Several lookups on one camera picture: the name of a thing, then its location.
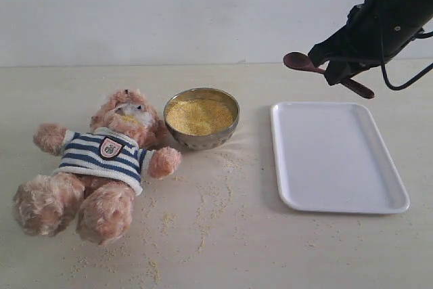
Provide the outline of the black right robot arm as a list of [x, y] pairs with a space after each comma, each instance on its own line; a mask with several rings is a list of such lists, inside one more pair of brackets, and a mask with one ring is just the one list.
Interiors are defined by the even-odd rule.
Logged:
[[432, 0], [364, 0], [347, 15], [345, 25], [316, 44], [308, 57], [327, 63], [325, 79], [335, 85], [360, 72], [383, 66], [410, 42], [426, 37]]

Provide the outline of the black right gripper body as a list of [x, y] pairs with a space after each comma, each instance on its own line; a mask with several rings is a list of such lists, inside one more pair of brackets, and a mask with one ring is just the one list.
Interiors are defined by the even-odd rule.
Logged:
[[389, 61], [406, 45], [405, 27], [396, 0], [364, 0], [353, 7], [335, 33], [333, 59], [365, 66]]

